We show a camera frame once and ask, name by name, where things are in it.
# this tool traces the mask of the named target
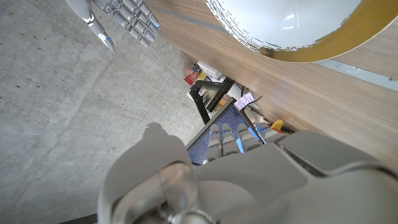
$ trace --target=gray robotic hand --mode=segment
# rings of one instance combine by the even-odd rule
[[[310,131],[257,126],[258,141],[210,127],[205,165],[157,123],[110,168],[99,224],[398,223],[398,178],[364,152]]]
[[[94,34],[113,51],[113,42],[96,19],[92,11],[91,0],[66,0],[66,2],[77,16],[88,24]],[[143,0],[93,0],[93,2],[105,13],[115,18],[119,25],[145,47],[149,46],[149,42],[155,41],[152,33],[157,33],[160,23]]]

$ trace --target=red object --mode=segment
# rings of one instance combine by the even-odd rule
[[[184,78],[184,80],[185,80],[189,85],[192,85],[192,84],[193,84],[193,80],[192,80],[192,78],[191,78],[190,75],[187,75],[187,76]]]

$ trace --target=black metal frame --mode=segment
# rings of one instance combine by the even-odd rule
[[[189,94],[192,96],[192,99],[194,100],[198,108],[199,114],[205,124],[207,124],[207,122],[210,121],[210,117],[209,114],[207,113],[207,110],[209,112],[213,112],[213,110],[217,107],[220,100],[231,89],[234,83],[235,83],[234,80],[226,77],[222,83],[209,82],[209,81],[196,81],[195,84],[193,84]],[[202,88],[205,88],[207,90],[217,91],[216,95],[209,102],[207,108],[203,104],[203,97],[199,95],[199,91]]]

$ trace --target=concrete floor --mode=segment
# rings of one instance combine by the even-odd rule
[[[187,59],[161,37],[146,49],[95,9],[111,52],[63,1],[2,5],[0,223],[91,215],[106,171],[147,123],[184,142],[202,127]]]

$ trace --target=robotic finger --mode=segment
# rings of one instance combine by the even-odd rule
[[[114,45],[112,40],[108,37],[104,27],[96,19],[92,11],[91,1],[66,0],[66,2],[69,7],[71,7],[72,10],[76,13],[76,15],[82,18],[88,24],[88,27],[94,32],[94,34],[99,37],[109,49],[114,51]]]
[[[244,152],[250,151],[251,149],[255,149],[262,145],[257,139],[254,138],[244,124],[239,124],[237,129]]]
[[[210,126],[209,147],[203,164],[221,157],[223,157],[223,148],[221,147],[220,127],[213,124]]]
[[[141,23],[136,17],[138,11],[137,6],[129,0],[119,2],[113,0],[111,3],[107,3],[103,9],[108,15],[113,16],[118,24],[124,27],[133,37],[135,37],[140,43],[148,47],[149,43],[142,37],[146,37],[147,40],[155,41],[154,35],[149,31],[149,28]]]
[[[147,4],[145,4],[144,0],[133,0],[134,3],[137,4],[138,8],[141,10],[142,13],[155,25],[156,27],[160,26],[160,22],[157,20],[155,15],[150,11]]]
[[[131,0],[124,0],[123,4],[128,8],[138,19],[141,20],[152,32],[157,33],[156,26],[141,12],[136,3]]]
[[[224,123],[221,125],[221,135],[223,137],[223,155],[227,156],[234,153],[240,153],[236,144],[231,127]]]

